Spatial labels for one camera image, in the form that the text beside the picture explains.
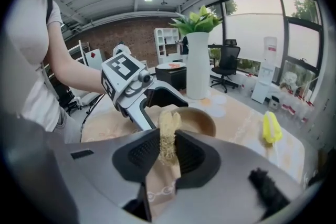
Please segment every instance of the brick wall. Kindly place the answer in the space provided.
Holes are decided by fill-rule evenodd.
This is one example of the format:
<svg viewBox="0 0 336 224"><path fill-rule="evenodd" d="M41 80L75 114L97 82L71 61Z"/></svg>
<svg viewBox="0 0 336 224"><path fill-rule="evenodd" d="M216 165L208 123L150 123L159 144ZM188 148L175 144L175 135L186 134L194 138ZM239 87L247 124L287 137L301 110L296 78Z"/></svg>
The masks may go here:
<svg viewBox="0 0 336 224"><path fill-rule="evenodd" d="M91 50L102 49L106 59L113 54L114 47L123 41L132 56L137 60L147 60L148 67L158 65L158 57L154 41L155 28L171 28L169 18L137 18L112 22L79 33L66 41L68 49L76 46L78 40L88 42ZM176 46L167 46L167 53L176 52Z"/></svg>

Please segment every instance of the window frame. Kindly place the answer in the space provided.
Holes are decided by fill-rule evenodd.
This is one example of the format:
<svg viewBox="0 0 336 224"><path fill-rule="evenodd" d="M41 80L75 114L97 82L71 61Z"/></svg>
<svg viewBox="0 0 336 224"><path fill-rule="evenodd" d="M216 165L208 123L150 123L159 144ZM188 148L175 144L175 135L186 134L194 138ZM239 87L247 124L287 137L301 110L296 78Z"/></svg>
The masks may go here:
<svg viewBox="0 0 336 224"><path fill-rule="evenodd" d="M220 4L220 9L221 9L221 12L222 12L222 20L223 20L223 23L222 23L222 27L223 27L223 40L222 40L222 44L224 44L224 41L226 39L226 31L225 31L225 24L226 24L226 12L225 12L225 2L226 1L229 1L229 0L218 0L216 2L213 2L209 5L206 5L206 7L210 7L210 6L213 6L213 5L216 5L216 4ZM284 6L284 1L283 0L280 0L280 3L281 3L281 9L282 9L282 17L284 19L283 21L283 34L284 34L284 37L283 37L283 43L284 43L284 49L283 49L283 53L282 53L282 61L281 61L281 66L280 66L280 70L279 70L279 75L278 75L278 78L277 78L277 81L272 81L274 84L276 85L280 85L280 80L281 80L281 77L283 75L283 71L284 71L284 66L285 66L285 62L286 61L289 61L289 62L292 62L292 63L295 63L299 66L302 66L303 68L307 69L307 70L310 70L312 71L313 73L315 73L315 77L317 78L320 74L320 70L321 70L321 65L322 65L322 57L323 57L323 42L324 42L324 36L323 36L323 20L322 20L322 14L321 14L321 8L320 8L320 4L318 2L318 0L313 0L316 2L316 6L317 6L317 16L318 16L318 19L319 19L319 22L321 23L320 24L316 24L316 23L313 23L313 22L310 22L308 20L305 20L305 19L300 19L300 18L295 18L295 17L290 17L290 16L286 16L286 12L285 12L285 6ZM299 26L303 26L303 27L307 27L307 28L310 28L312 30L315 30L317 32L319 32L319 55L318 55L318 61L317 61L317 66L314 67L302 60L299 60L299 59L296 59L296 58L293 58L291 56L288 55L288 48L289 48L289 24L296 24L296 25L299 25ZM310 89L313 91L315 86L316 86L316 83L317 83L317 80L315 80L311 86L310 86Z"/></svg>

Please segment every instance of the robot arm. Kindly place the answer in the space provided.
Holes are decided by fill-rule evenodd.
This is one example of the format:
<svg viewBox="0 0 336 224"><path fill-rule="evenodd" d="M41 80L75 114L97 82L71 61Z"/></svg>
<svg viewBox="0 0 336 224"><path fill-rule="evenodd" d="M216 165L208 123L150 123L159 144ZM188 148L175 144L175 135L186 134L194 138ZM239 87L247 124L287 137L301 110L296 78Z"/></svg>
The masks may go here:
<svg viewBox="0 0 336 224"><path fill-rule="evenodd" d="M153 79L144 64L124 52L102 64L101 83L115 108L124 117L129 116L141 130L155 128L145 112L146 106L188 106L175 88Z"/></svg>

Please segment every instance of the window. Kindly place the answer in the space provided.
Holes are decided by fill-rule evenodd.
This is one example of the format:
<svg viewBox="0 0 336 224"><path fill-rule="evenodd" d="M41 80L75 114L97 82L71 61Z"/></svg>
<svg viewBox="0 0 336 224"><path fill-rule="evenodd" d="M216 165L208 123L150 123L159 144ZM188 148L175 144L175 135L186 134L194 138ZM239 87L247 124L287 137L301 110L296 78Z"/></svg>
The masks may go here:
<svg viewBox="0 0 336 224"><path fill-rule="evenodd" d="M257 76L259 74L260 62L239 58L238 69Z"/></svg>
<svg viewBox="0 0 336 224"><path fill-rule="evenodd" d="M320 24L317 2L314 0L283 0L285 15Z"/></svg>
<svg viewBox="0 0 336 224"><path fill-rule="evenodd" d="M238 70L259 74L264 59L264 38L277 38L273 82L297 93L313 89L321 65L323 31L316 0L227 0L207 7L225 25L209 35L210 44L236 39ZM220 51L211 49L216 64Z"/></svg>
<svg viewBox="0 0 336 224"><path fill-rule="evenodd" d="M215 5L208 6L206 9L209 13L212 13L217 18L222 19L222 8L221 3L217 3ZM208 44L223 44L223 25L217 25L210 33L209 33L209 40Z"/></svg>
<svg viewBox="0 0 336 224"><path fill-rule="evenodd" d="M234 14L280 14L280 0L229 0L225 2L226 15Z"/></svg>
<svg viewBox="0 0 336 224"><path fill-rule="evenodd" d="M319 32L301 25L289 24L288 56L316 67L319 46Z"/></svg>
<svg viewBox="0 0 336 224"><path fill-rule="evenodd" d="M221 4L217 3L215 5L207 6L206 10L212 13L217 18L222 18Z"/></svg>
<svg viewBox="0 0 336 224"><path fill-rule="evenodd" d="M225 7L226 38L237 39L241 48L239 58L250 60L244 61L244 66L255 66L253 62L264 61L264 37L273 36L277 38L275 65L281 67L284 43L281 1L231 0L225 2Z"/></svg>
<svg viewBox="0 0 336 224"><path fill-rule="evenodd" d="M306 89L313 87L313 83L310 82L315 77L314 72L290 61L285 61L280 79L280 87L286 87L303 95Z"/></svg>

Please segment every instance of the black strap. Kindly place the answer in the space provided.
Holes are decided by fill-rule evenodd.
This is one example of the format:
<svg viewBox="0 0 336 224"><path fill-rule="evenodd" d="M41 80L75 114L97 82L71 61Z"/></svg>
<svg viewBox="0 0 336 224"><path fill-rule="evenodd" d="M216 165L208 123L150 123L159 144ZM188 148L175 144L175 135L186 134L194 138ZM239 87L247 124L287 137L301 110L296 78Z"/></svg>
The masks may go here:
<svg viewBox="0 0 336 224"><path fill-rule="evenodd" d="M53 0L47 0L47 18L46 24L48 23L51 11L53 10Z"/></svg>

